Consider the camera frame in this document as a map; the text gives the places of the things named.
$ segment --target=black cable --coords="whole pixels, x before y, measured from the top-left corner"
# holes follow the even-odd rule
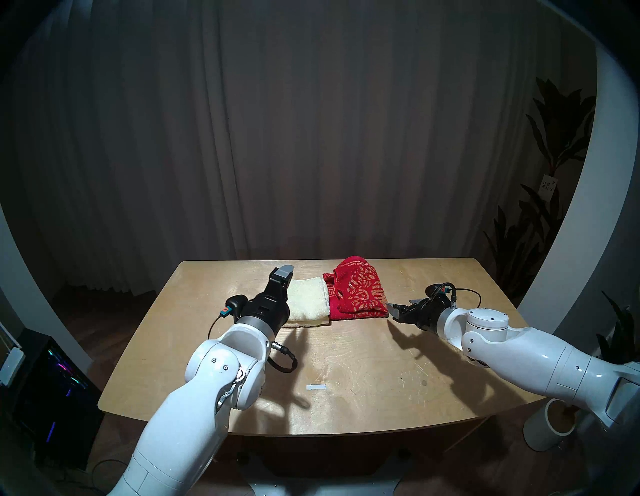
[[[69,476],[67,470],[65,468],[63,468],[63,467],[51,467],[51,468],[61,468],[62,469],[62,479],[57,479],[56,480],[56,482],[59,483],[59,484],[71,484],[72,486],[75,486],[75,487],[77,487],[79,489],[86,489],[88,491],[92,491],[93,493],[97,494],[98,496],[105,496],[105,494],[106,494],[104,491],[98,489],[95,486],[88,486],[87,484],[84,484],[84,483],[82,483],[80,481],[76,481],[76,480],[72,479]]]
[[[478,295],[478,298],[480,298],[480,301],[478,301],[478,306],[476,308],[480,308],[480,305],[482,304],[482,295],[478,293],[475,289],[469,289],[466,287],[457,287],[456,289],[458,291],[470,291],[470,292],[476,293]]]
[[[282,367],[282,365],[278,365],[275,360],[273,360],[273,358],[269,357],[267,358],[267,362],[269,362],[270,366],[272,366],[278,372],[283,372],[285,374],[290,374],[291,372],[296,370],[296,368],[298,367],[298,359],[296,358],[296,355],[291,353],[291,350],[289,350],[289,348],[287,348],[286,346],[280,346],[280,348],[274,347],[274,349],[277,349],[277,351],[279,351],[283,355],[287,355],[291,359],[291,368],[287,369],[286,367]]]
[[[95,469],[96,469],[96,468],[98,468],[99,466],[101,466],[103,463],[107,463],[108,461],[117,461],[118,463],[123,464],[125,467],[128,467],[128,466],[129,466],[129,464],[128,464],[128,463],[125,463],[125,462],[123,462],[122,460],[118,460],[118,459],[116,459],[116,458],[107,458],[106,460],[100,460],[98,463],[96,463],[96,464],[93,466],[93,468],[92,468],[92,470],[91,470],[91,485],[92,485],[94,488],[96,488],[96,489],[98,489],[98,488],[96,487],[95,482],[93,482],[93,474],[95,473]]]
[[[213,329],[213,326],[215,325],[216,322],[218,322],[218,319],[222,317],[222,315],[218,315],[216,317],[216,320],[213,321],[213,324],[211,324],[211,327],[209,328],[209,332],[207,333],[207,339],[211,339],[211,330]]]

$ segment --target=paper tag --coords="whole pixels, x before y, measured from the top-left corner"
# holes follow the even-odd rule
[[[538,196],[545,202],[550,202],[551,197],[554,195],[554,191],[556,190],[557,183],[558,180],[555,177],[544,174],[544,176],[542,176],[542,182],[540,183],[540,188],[538,190]]]

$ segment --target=red patterned towel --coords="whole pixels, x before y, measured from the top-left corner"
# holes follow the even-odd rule
[[[329,291],[331,320],[387,317],[387,297],[378,273],[362,257],[342,261],[333,274],[323,274]]]

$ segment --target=cream towel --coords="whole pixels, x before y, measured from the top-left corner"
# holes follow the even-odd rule
[[[290,314],[283,327],[314,327],[329,323],[329,292],[321,277],[291,280],[287,297]]]

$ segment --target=folded towel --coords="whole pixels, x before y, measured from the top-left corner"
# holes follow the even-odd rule
[[[283,327],[314,327],[329,323],[329,292],[321,277],[291,280],[287,304],[289,320]]]
[[[380,277],[362,257],[343,260],[333,274],[323,274],[329,292],[331,320],[387,317],[387,297]]]

